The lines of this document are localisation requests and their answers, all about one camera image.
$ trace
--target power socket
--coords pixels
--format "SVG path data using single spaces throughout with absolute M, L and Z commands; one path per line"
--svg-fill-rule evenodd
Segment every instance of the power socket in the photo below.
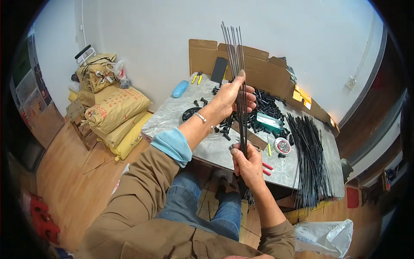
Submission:
M 356 80 L 352 77 L 349 76 L 347 82 L 345 83 L 345 85 L 349 88 L 349 89 L 353 89 L 355 86 Z

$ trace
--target gray marble surface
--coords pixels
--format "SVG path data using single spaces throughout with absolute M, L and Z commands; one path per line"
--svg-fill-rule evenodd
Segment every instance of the gray marble surface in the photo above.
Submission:
M 201 97 L 204 97 L 207 101 L 212 100 L 212 89 L 215 86 L 219 86 L 219 84 L 210 81 L 210 76 L 205 74 L 203 74 L 199 85 L 197 85 L 198 78 L 194 84 L 191 84 L 195 74 L 196 73 L 188 79 L 190 82 L 189 86 L 181 97 L 169 97 L 165 100 L 161 107 L 143 126 L 141 134 L 147 139 L 147 141 L 150 141 L 157 133 L 178 127 L 181 123 L 180 117 L 183 112 L 188 108 L 195 106 L 193 103 L 194 100 L 197 100 L 201 107 L 203 105 L 203 102 L 200 101 Z M 291 113 L 293 116 L 302 116 L 306 114 L 303 111 L 291 108 L 289 105 L 285 107 L 281 102 L 276 102 L 276 105 L 279 107 L 281 112 L 285 114 L 287 112 Z M 326 125 L 316 119 L 314 119 L 314 121 L 318 129 L 322 132 L 322 146 L 330 174 L 333 194 L 335 197 L 342 198 L 345 196 L 344 180 L 335 137 Z M 290 130 L 288 123 L 286 123 L 285 127 Z M 289 188 L 297 188 L 298 177 L 295 178 L 296 165 L 298 161 L 296 146 L 292 146 L 291 152 L 286 156 L 286 158 L 278 158 L 274 148 L 274 136 L 262 131 L 258 132 L 256 135 L 265 142 L 267 142 L 267 137 L 269 137 L 269 142 L 271 143 L 272 148 L 272 156 L 269 156 L 267 149 L 261 152 L 263 161 L 274 168 L 273 170 L 268 170 L 272 175 L 267 176 L 264 174 L 265 181 Z M 233 160 L 231 158 L 229 146 L 237 143 L 236 138 L 240 135 L 233 129 L 230 129 L 229 136 L 231 137 L 231 141 L 226 140 L 222 133 L 209 134 L 193 150 L 193 158 L 207 162 L 222 169 L 233 170 Z

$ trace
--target light blue sleeve cuff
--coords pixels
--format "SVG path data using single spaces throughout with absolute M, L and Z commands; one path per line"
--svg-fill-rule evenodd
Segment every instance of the light blue sleeve cuff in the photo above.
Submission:
M 151 145 L 169 155 L 181 168 L 184 168 L 193 156 L 187 139 L 177 128 L 156 134 Z

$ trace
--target round container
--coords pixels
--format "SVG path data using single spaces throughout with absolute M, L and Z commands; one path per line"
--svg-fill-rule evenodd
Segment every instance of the round container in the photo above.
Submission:
M 187 109 L 182 115 L 181 115 L 181 123 L 185 122 L 186 120 L 188 120 L 191 116 L 193 116 L 194 113 L 198 112 L 199 110 L 201 110 L 201 107 L 193 107 L 193 108 L 189 108 Z
M 274 141 L 274 148 L 276 149 L 276 152 L 284 155 L 289 154 L 291 150 L 291 146 L 285 138 L 277 138 Z

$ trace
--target fingernail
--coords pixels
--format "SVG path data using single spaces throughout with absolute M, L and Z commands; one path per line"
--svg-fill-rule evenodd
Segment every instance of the fingernail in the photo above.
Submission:
M 244 69 L 240 70 L 237 76 L 239 76 L 239 77 L 244 76 Z

